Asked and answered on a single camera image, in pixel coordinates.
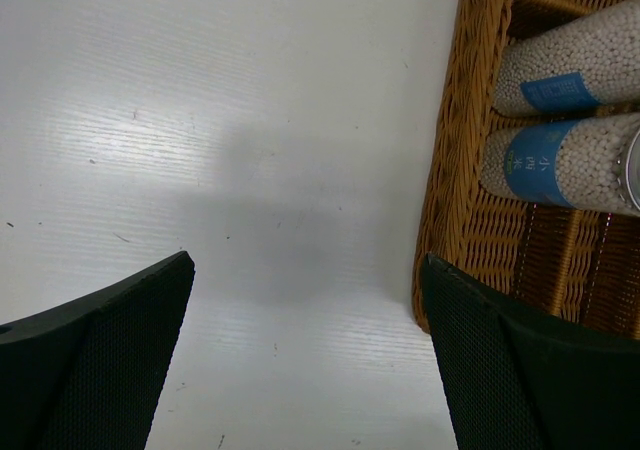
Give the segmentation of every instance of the white granules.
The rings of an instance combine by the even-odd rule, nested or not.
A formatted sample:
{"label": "white granules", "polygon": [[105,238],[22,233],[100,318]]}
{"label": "white granules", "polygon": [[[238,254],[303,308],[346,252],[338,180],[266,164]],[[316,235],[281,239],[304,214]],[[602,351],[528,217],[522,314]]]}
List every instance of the white granules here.
{"label": "white granules", "polygon": [[[540,138],[547,129],[553,130],[553,125],[541,127]],[[521,130],[498,131],[487,140],[481,184],[494,195],[518,198],[505,177],[505,155]],[[640,216],[621,188],[618,165],[620,158],[624,165],[625,149],[639,130],[639,113],[578,121],[555,156],[555,181],[564,199],[582,210]]]}
{"label": "white granules", "polygon": [[[584,87],[572,97],[554,102],[575,81],[560,81],[546,93],[545,105],[535,108],[525,98],[524,82],[579,73]],[[573,106],[571,98],[587,96],[587,103]],[[555,28],[505,49],[494,93],[493,106],[506,116],[517,117],[571,111],[577,108],[640,99],[640,0],[626,0],[592,15]]]}

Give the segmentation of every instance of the white table surface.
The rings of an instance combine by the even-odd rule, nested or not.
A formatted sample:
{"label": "white table surface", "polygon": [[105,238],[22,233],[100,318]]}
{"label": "white table surface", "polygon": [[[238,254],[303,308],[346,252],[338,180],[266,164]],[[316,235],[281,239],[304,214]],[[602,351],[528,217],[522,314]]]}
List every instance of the white table surface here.
{"label": "white table surface", "polygon": [[147,448],[455,448],[409,292],[456,4],[0,0],[0,321],[184,248]]}

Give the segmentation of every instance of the blue label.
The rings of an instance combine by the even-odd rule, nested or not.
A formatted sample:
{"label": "blue label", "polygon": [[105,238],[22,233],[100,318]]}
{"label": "blue label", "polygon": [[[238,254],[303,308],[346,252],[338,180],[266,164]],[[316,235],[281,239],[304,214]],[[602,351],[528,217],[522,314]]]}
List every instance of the blue label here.
{"label": "blue label", "polygon": [[578,123],[548,123],[523,128],[504,156],[504,176],[522,200],[572,207],[556,182],[556,155],[562,140]]}
{"label": "blue label", "polygon": [[587,90],[580,73],[568,73],[520,84],[522,95],[542,113],[583,110],[600,105]]}

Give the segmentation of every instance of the cylindrical canister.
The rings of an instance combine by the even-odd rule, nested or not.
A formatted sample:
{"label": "cylindrical canister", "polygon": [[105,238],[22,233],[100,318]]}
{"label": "cylindrical canister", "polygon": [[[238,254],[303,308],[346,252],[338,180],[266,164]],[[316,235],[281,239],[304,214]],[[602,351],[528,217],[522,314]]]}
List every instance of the cylindrical canister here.
{"label": "cylindrical canister", "polygon": [[494,108],[509,117],[640,99],[640,0],[626,0],[505,49]]}
{"label": "cylindrical canister", "polygon": [[640,216],[640,113],[500,130],[481,184],[505,198]]}

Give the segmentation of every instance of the black foam pad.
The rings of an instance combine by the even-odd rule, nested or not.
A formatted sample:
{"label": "black foam pad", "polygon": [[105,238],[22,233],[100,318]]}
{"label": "black foam pad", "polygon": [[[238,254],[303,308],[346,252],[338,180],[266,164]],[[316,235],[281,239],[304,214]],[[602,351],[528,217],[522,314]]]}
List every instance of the black foam pad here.
{"label": "black foam pad", "polygon": [[433,255],[422,282],[461,450],[640,448],[640,342],[547,315]]}
{"label": "black foam pad", "polygon": [[144,449],[194,274],[181,252],[0,326],[0,449]]}

